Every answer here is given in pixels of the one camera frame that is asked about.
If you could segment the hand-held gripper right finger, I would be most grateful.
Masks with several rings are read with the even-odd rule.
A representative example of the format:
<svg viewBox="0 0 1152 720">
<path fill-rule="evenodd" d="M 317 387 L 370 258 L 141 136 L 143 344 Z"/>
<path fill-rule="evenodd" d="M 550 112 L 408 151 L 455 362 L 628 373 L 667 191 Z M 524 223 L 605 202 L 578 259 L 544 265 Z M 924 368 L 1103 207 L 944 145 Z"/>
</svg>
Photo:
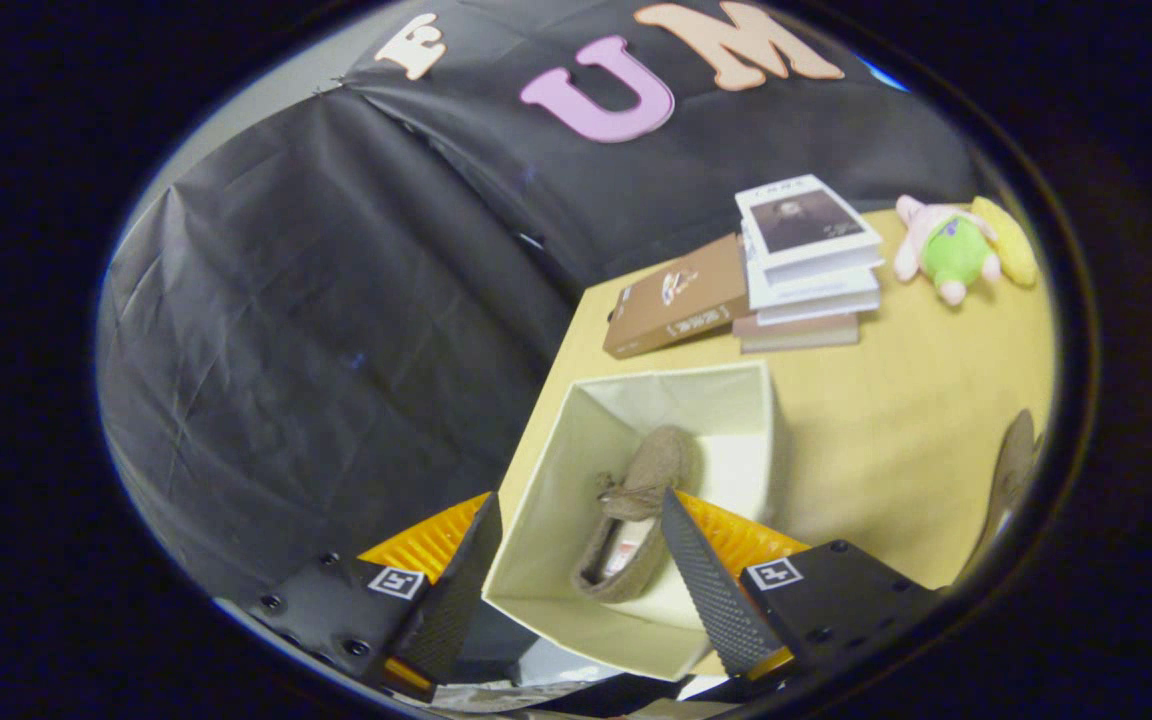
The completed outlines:
<svg viewBox="0 0 1152 720">
<path fill-rule="evenodd" d="M 808 546 L 676 488 L 660 525 L 710 646 L 742 684 L 851 670 L 941 600 L 858 544 Z"/>
</svg>

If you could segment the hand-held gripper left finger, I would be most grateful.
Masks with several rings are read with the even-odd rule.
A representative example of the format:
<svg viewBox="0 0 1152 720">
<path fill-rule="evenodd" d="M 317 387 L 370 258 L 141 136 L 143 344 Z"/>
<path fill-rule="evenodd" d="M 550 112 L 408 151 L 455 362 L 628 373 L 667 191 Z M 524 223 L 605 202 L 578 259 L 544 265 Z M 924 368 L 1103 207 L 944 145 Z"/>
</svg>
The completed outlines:
<svg viewBox="0 0 1152 720">
<path fill-rule="evenodd" d="M 365 552 L 320 552 L 247 614 L 353 682 L 430 702 L 450 683 L 500 539 L 497 493 L 480 493 Z"/>
</svg>

